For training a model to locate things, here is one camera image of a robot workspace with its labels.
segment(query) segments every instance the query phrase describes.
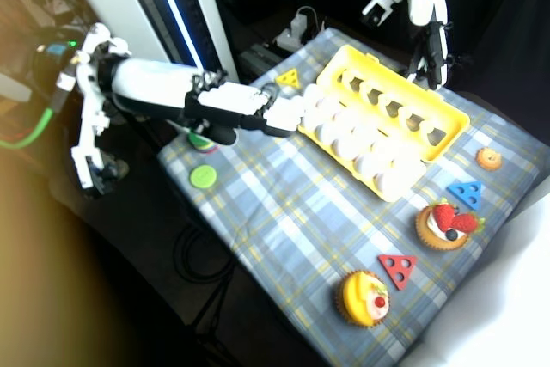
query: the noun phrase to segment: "green cable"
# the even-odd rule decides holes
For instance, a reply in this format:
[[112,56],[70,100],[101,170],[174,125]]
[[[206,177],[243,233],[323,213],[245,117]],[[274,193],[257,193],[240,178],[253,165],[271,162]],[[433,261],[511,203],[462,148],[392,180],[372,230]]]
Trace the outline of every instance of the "green cable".
[[27,145],[30,145],[46,129],[52,116],[53,110],[47,107],[42,113],[38,124],[36,124],[34,130],[31,133],[29,133],[26,137],[17,142],[6,142],[0,140],[0,148],[6,148],[8,150],[19,150],[20,148],[25,148]]

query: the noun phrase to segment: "plaid tablecloth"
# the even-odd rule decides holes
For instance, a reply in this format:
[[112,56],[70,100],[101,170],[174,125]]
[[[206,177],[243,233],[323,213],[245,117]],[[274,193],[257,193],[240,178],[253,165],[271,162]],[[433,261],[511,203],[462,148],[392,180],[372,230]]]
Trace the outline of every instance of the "plaid tablecloth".
[[[394,66],[367,46],[328,29],[254,84],[260,86],[291,68],[298,69],[301,85],[314,82],[344,44]],[[441,93],[470,116],[471,127],[393,204],[353,180],[299,133],[284,139],[240,132],[237,144],[211,155],[199,154],[179,137],[160,154],[180,190],[331,364],[394,364],[468,274],[538,175],[547,173],[546,145],[447,89]],[[485,146],[503,155],[499,171],[486,172],[475,162],[476,152]],[[191,186],[189,173],[204,163],[217,170],[217,183],[199,190]],[[443,196],[453,199],[445,189],[449,184],[472,180],[483,183],[478,213],[486,218],[486,229],[454,252],[425,247],[415,233],[418,212]],[[418,258],[403,291],[394,288],[378,254]],[[374,328],[346,323],[334,306],[338,282],[362,268],[377,273],[390,290],[391,310]]]

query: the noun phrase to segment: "red triangle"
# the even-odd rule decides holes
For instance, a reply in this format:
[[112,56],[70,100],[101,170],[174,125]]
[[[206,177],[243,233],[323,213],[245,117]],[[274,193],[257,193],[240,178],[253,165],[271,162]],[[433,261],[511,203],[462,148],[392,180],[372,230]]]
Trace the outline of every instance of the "red triangle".
[[[378,255],[378,260],[381,262],[384,270],[394,282],[399,291],[405,289],[406,282],[411,275],[411,271],[416,264],[416,257],[412,255]],[[409,263],[409,266],[403,266],[403,261]],[[397,274],[401,274],[403,279],[397,278]]]

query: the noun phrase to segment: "light strip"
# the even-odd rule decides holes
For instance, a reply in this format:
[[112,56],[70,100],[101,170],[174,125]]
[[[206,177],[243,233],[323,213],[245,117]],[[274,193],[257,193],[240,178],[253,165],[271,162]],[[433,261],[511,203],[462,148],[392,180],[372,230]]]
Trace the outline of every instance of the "light strip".
[[195,45],[193,44],[193,41],[191,40],[191,36],[189,35],[189,32],[187,31],[187,27],[185,22],[183,22],[183,17],[181,17],[180,10],[178,9],[178,6],[175,4],[175,0],[167,0],[168,6],[170,7],[170,10],[172,10],[172,14],[174,15],[175,21],[178,24],[178,28],[180,28],[180,32],[183,35],[183,39],[187,43],[187,46],[189,47],[189,52],[191,53],[192,60],[195,62],[195,66],[197,66],[200,70],[204,70],[203,64],[200,62],[199,55],[197,54],[197,50],[195,49]]

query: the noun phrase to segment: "white robotic arm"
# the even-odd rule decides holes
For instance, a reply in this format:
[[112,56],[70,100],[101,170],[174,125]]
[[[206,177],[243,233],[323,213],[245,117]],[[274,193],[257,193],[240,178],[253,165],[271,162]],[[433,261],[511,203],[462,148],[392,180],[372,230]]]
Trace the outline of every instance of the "white robotic arm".
[[[380,26],[392,14],[394,4],[403,0],[371,0],[363,9],[364,19],[371,26]],[[447,82],[447,4],[445,0],[407,0],[412,26],[419,31],[417,47],[407,70],[407,79],[417,73],[428,78],[430,88],[439,89]]]
[[113,165],[95,147],[95,137],[109,127],[102,110],[108,95],[123,111],[199,128],[220,144],[236,140],[233,128],[289,136],[303,115],[302,98],[278,96],[276,85],[276,90],[267,85],[257,89],[225,82],[222,72],[131,58],[126,42],[112,38],[100,23],[90,29],[70,65],[76,70],[64,70],[58,86],[65,83],[64,90],[70,91],[76,81],[83,95],[80,139],[71,156],[85,190],[108,192],[117,179]]

